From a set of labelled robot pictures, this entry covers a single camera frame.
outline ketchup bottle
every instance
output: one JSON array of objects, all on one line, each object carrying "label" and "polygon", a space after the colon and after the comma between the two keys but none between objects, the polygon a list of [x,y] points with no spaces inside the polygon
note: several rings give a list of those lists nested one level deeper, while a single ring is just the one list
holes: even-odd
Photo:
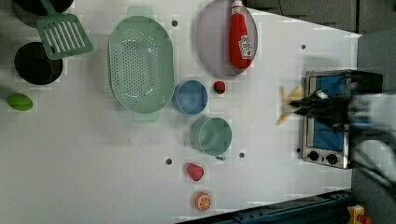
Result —
[{"label": "ketchup bottle", "polygon": [[245,10],[242,1],[233,1],[230,30],[230,61],[237,69],[248,68],[253,59],[253,52],[248,38],[248,28],[245,23]]}]

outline white table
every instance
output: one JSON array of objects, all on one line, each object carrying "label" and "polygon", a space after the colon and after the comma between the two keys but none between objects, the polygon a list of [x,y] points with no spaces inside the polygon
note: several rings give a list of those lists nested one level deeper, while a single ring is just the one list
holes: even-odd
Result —
[{"label": "white table", "polygon": [[[13,67],[17,49],[39,41],[37,31],[13,16],[11,4],[0,9],[0,223],[172,223],[350,188],[351,171],[298,158],[298,117],[280,127],[276,119],[281,85],[290,91],[307,70],[356,68],[358,35],[250,10],[259,29],[255,62],[228,78],[224,96],[211,91],[202,114],[231,122],[225,162],[191,148],[189,127],[200,116],[168,105],[157,122],[139,124],[116,100],[107,40],[130,5],[153,7],[168,31],[177,83],[197,79],[211,89],[217,79],[205,71],[191,38],[209,2],[77,0],[69,11],[80,17],[94,51],[64,60],[60,79],[45,87],[23,81]],[[34,108],[22,113],[7,106],[13,91],[30,96]],[[201,181],[187,177],[187,162],[204,166]],[[200,190],[212,196],[210,211],[192,205]]]}]

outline gray floor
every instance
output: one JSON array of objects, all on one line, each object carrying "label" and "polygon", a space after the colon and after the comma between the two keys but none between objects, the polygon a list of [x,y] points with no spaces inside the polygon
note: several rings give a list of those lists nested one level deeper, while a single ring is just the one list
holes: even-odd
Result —
[{"label": "gray floor", "polygon": [[[396,29],[363,35],[359,39],[358,68],[362,71],[382,74],[384,76],[384,91],[396,91],[395,61]],[[381,142],[389,141],[385,135],[376,138]],[[357,169],[352,172],[352,194],[365,204],[366,213],[373,217],[374,223],[396,223],[396,202],[392,201],[390,196],[373,179]]]},{"label": "gray floor", "polygon": [[245,5],[359,34],[396,28],[396,0],[245,0]]}]

